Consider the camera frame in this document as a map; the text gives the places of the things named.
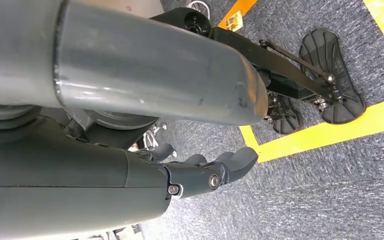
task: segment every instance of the screw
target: screw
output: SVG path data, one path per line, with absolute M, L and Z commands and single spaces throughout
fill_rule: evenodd
M 259 43 L 259 45 L 261 46 L 261 47 L 267 47 L 267 41 L 266 40 L 263 40 L 263 39 L 260 39 L 259 41 L 258 41 L 258 43 Z
M 325 108 L 329 107 L 329 104 L 327 104 L 326 102 L 322 102 L 320 103 L 320 109 L 321 110 L 324 110 Z
M 335 76 L 333 76 L 333 75 L 329 75 L 329 76 L 327 77 L 327 81 L 329 81 L 330 83 L 332 83 L 333 81 L 335 81 Z
M 270 116 L 265 116 L 265 117 L 264 117 L 264 120 L 266 120 L 269 124 L 272 124 L 272 123 L 273 123 L 273 118 L 270 117 Z
M 208 185 L 210 189 L 216 189 L 220 184 L 220 178 L 216 173 L 211 174 L 209 176 Z
M 170 185 L 168 187 L 168 193 L 171 195 L 176 195 L 179 193 L 179 187 L 176 185 Z
M 318 104 L 321 104 L 324 102 L 326 102 L 326 100 L 324 98 L 317 98 L 317 100 L 316 100 L 316 103 L 318 103 Z

